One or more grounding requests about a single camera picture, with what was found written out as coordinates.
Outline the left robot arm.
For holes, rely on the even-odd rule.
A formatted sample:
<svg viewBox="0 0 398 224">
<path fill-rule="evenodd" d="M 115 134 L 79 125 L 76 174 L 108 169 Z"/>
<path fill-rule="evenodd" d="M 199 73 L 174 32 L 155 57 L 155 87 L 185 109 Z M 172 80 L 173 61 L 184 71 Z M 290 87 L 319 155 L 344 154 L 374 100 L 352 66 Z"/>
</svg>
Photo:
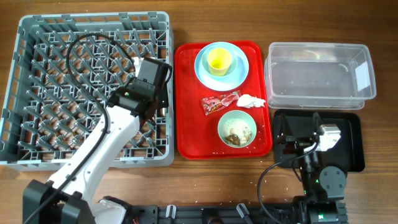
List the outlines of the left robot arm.
<svg viewBox="0 0 398 224">
<path fill-rule="evenodd" d="M 97 188 L 121 149 L 168 105 L 172 66 L 145 58 L 137 77 L 117 88 L 100 121 L 72 158 L 46 183 L 32 180 L 23 194 L 24 223 L 135 223 L 132 205 Z"/>
</svg>

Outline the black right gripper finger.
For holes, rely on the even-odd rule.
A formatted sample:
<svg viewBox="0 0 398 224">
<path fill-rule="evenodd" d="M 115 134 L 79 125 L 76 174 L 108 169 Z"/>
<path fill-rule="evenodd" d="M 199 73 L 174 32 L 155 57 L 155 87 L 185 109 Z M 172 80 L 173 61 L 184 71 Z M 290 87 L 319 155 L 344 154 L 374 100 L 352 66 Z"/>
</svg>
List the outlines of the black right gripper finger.
<svg viewBox="0 0 398 224">
<path fill-rule="evenodd" d="M 314 112 L 313 114 L 313 130 L 315 133 L 318 133 L 318 130 L 321 125 L 323 125 L 324 122 L 322 120 L 322 117 L 319 115 L 318 112 Z"/>
<path fill-rule="evenodd" d="M 279 128 L 277 131 L 276 140 L 283 139 L 287 133 L 288 133 L 288 125 L 286 122 L 285 114 L 281 113 L 279 116 Z"/>
</svg>

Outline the white tissue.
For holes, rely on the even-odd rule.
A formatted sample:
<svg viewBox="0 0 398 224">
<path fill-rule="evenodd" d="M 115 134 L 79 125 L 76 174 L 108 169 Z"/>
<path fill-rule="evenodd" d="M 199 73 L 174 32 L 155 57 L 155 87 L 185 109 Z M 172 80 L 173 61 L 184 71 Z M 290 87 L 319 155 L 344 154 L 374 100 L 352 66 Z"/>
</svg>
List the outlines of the white tissue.
<svg viewBox="0 0 398 224">
<path fill-rule="evenodd" d="M 261 98 L 256 98 L 254 96 L 244 94 L 239 97 L 237 101 L 237 106 L 243 108 L 260 108 L 265 107 L 265 102 L 266 101 Z"/>
</svg>

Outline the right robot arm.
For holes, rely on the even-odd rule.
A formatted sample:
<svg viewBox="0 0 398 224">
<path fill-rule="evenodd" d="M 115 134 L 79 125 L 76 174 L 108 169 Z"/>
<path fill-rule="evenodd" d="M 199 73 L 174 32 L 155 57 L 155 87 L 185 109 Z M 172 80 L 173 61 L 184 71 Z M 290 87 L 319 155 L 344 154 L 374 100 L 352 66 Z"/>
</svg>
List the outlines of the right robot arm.
<svg viewBox="0 0 398 224">
<path fill-rule="evenodd" d="M 320 115 L 313 114 L 311 136 L 298 137 L 290 128 L 285 114 L 279 116 L 276 144 L 283 145 L 284 154 L 294 157 L 281 164 L 298 164 L 304 196 L 294 197 L 292 220 L 298 223 L 341 223 L 338 202 L 344 199 L 346 172 L 338 165 L 325 165 L 320 153 L 335 146 L 341 131 L 335 124 L 325 124 Z"/>
</svg>

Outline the red snack wrapper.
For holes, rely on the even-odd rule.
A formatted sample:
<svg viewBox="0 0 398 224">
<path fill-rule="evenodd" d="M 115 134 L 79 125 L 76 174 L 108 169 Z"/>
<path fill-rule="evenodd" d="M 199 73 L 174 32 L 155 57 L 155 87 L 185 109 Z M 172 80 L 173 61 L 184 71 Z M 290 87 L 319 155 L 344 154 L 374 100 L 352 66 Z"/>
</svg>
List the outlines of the red snack wrapper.
<svg viewBox="0 0 398 224">
<path fill-rule="evenodd" d="M 210 96 L 201 100 L 201 106 L 205 115 L 209 115 L 227 108 L 231 103 L 237 101 L 240 96 L 241 92 L 239 90 L 220 96 Z"/>
</svg>

